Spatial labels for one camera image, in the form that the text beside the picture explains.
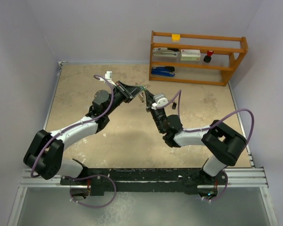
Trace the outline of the silver keyring with clips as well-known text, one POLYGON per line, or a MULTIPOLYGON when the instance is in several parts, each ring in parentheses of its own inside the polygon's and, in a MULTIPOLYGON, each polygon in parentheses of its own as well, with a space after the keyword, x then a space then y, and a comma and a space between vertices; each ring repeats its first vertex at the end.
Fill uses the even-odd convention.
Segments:
POLYGON ((139 100, 142 102, 142 103, 144 103, 145 102, 145 93, 144 93, 144 91, 142 90, 139 94, 138 94, 138 98, 139 98, 139 100))

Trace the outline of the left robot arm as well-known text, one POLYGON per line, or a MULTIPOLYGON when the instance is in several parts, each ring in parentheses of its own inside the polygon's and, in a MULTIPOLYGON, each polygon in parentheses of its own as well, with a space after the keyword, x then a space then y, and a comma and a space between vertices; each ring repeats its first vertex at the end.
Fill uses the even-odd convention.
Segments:
POLYGON ((71 177, 78 185, 87 181, 87 169, 78 160, 63 160, 64 151, 81 139, 103 130, 110 121, 108 116, 121 103, 129 103, 143 86, 129 86, 120 81, 110 85, 111 92, 100 90, 95 94, 89 112, 79 121, 52 132, 40 130, 34 136, 25 156, 24 164, 31 168, 31 177, 48 180, 55 175, 71 177))

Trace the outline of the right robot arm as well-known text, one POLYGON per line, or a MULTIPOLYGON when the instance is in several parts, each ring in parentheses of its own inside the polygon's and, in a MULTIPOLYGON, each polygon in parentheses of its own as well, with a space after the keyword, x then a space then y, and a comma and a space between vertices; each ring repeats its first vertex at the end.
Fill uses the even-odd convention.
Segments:
POLYGON ((205 184, 216 180, 217 174, 227 166, 234 166, 247 146, 247 139, 222 120, 197 129, 184 129, 178 114, 166 115, 164 110, 171 102, 164 94, 154 95, 145 90, 146 111, 151 113, 159 133, 169 147, 202 145, 212 156, 204 163, 200 179, 205 184))

